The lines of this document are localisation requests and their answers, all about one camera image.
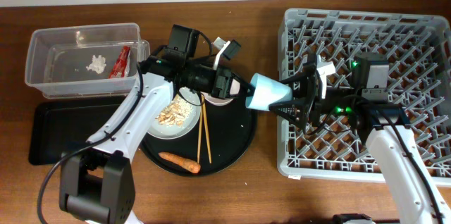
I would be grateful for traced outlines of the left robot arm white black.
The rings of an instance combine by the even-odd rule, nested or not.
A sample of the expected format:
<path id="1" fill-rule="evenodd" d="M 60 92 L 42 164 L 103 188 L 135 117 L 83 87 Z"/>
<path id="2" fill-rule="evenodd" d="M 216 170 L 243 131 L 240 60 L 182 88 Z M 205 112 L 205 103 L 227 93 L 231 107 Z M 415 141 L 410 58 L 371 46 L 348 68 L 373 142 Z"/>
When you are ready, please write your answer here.
<path id="1" fill-rule="evenodd" d="M 135 183 L 131 163 L 152 119 L 169 105 L 177 90 L 187 87 L 232 99 L 233 80 L 240 83 L 236 97 L 254 87 L 225 66 L 211 68 L 197 61 L 175 62 L 150 56 L 137 64 L 135 86 L 108 121 L 85 145 L 63 154 L 47 173 L 47 184 L 61 171 L 59 208 L 87 223 L 138 223 L 133 212 Z"/>

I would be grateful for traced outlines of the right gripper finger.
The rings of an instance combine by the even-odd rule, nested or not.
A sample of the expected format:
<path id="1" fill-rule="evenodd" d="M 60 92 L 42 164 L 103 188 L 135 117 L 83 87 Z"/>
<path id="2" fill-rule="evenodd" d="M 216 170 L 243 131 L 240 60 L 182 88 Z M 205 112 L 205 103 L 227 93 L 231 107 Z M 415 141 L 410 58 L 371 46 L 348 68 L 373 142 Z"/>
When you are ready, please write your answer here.
<path id="1" fill-rule="evenodd" d="M 271 104 L 269 111 L 287 120 L 296 127 L 306 127 L 310 112 L 310 103 L 305 98 L 281 101 Z"/>
<path id="2" fill-rule="evenodd" d="M 315 74 L 316 66 L 303 66 L 303 71 L 299 74 L 293 75 L 289 78 L 281 80 L 280 83 L 286 85 L 294 82 L 302 82 L 308 80 L 311 76 Z"/>

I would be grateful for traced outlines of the light blue cup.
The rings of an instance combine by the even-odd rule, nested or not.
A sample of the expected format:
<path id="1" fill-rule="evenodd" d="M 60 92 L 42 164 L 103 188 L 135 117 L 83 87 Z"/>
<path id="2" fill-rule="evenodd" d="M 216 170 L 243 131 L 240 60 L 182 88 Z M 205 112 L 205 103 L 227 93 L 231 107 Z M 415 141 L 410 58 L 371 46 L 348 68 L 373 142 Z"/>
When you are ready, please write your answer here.
<path id="1" fill-rule="evenodd" d="M 281 101 L 292 100 L 292 89 L 276 80 L 255 73 L 250 85 L 254 87 L 254 94 L 247 97 L 245 106 L 248 109 L 269 111 L 269 106 Z"/>

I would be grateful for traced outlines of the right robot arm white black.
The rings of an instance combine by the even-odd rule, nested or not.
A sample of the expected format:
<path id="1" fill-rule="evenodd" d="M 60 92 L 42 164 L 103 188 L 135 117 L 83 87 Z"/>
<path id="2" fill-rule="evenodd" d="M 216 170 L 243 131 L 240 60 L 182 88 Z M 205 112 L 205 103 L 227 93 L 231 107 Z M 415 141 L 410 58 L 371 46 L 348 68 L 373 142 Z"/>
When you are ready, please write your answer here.
<path id="1" fill-rule="evenodd" d="M 378 53 L 356 55 L 351 63 L 350 88 L 327 87 L 333 63 L 314 55 L 303 71 L 282 80 L 299 84 L 291 99 L 277 101 L 269 110 L 308 134 L 325 128 L 331 116 L 345 116 L 351 130 L 378 164 L 395 200 L 401 223 L 449 223 L 450 207 L 436 187 L 416 148 L 404 108 L 388 100 L 389 62 Z"/>

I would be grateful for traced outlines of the red snack wrapper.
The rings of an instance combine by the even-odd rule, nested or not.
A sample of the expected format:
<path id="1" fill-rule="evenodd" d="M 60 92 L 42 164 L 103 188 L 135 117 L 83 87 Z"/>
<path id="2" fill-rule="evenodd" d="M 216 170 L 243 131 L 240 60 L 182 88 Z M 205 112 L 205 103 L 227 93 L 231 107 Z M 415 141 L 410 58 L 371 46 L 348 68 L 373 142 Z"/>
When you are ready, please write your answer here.
<path id="1" fill-rule="evenodd" d="M 124 46 L 116 60 L 113 69 L 109 74 L 109 78 L 127 77 L 130 72 L 130 51 L 129 46 Z"/>

